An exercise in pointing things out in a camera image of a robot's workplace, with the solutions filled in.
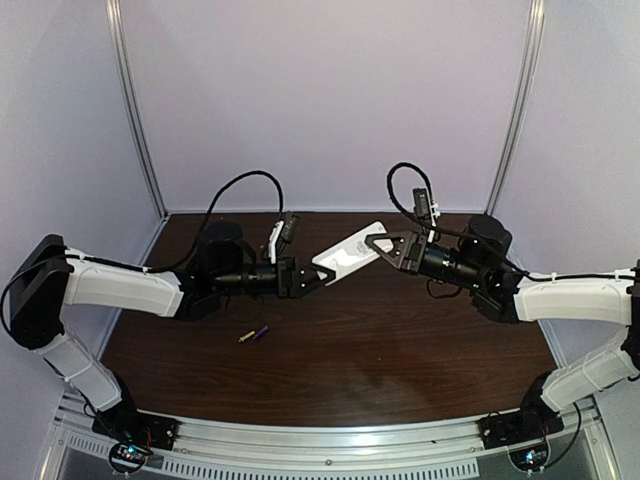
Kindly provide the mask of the white remote control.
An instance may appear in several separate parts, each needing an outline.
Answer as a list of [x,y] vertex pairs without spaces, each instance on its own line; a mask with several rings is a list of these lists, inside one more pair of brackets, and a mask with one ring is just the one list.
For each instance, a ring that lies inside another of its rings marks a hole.
[[311,264],[330,270],[332,279],[323,270],[318,272],[319,278],[330,286],[378,260],[380,254],[367,246],[365,240],[369,235],[386,233],[383,223],[375,221],[314,256]]

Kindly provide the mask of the gold AAA battery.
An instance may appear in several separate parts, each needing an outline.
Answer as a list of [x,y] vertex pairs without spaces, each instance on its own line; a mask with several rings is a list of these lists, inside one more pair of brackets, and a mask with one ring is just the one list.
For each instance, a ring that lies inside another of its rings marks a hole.
[[245,335],[239,337],[238,343],[239,344],[243,344],[243,343],[247,342],[248,340],[251,340],[255,336],[255,334],[256,334],[255,331],[250,331],[250,332],[246,333]]

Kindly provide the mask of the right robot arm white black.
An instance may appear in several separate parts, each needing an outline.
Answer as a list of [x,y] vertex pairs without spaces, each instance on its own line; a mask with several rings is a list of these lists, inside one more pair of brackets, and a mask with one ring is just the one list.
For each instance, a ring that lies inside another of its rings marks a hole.
[[616,335],[570,365],[538,376],[519,410],[545,422],[578,400],[639,377],[639,270],[547,276],[508,261],[511,233],[495,218],[474,215],[457,247],[435,243],[427,229],[371,234],[365,243],[396,270],[469,292],[474,308],[498,323],[603,321]]

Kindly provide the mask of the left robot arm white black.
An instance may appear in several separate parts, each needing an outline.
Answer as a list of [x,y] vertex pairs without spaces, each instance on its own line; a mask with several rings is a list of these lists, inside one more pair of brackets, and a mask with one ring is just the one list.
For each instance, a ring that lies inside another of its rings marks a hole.
[[258,260],[240,225],[218,221],[195,237],[185,269],[125,265],[69,249],[46,236],[1,294],[1,324],[18,345],[38,353],[89,404],[116,438],[144,426],[124,381],[104,367],[64,326],[65,305],[97,305],[195,321],[220,309],[224,298],[273,295],[301,298],[335,280],[334,270],[272,254]]

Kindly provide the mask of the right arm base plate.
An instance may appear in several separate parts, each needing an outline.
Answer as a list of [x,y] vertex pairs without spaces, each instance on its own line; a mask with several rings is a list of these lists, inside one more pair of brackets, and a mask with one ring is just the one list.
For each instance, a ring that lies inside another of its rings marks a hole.
[[477,426],[486,450],[544,439],[564,429],[557,415],[544,416],[525,410],[490,414],[479,419]]

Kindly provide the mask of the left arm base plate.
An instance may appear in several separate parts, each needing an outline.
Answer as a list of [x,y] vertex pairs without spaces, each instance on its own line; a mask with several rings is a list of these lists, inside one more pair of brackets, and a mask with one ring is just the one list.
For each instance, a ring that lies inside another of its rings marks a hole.
[[177,437],[179,421],[175,418],[143,412],[120,412],[109,418],[99,412],[93,420],[94,433],[123,443],[150,449],[171,450]]

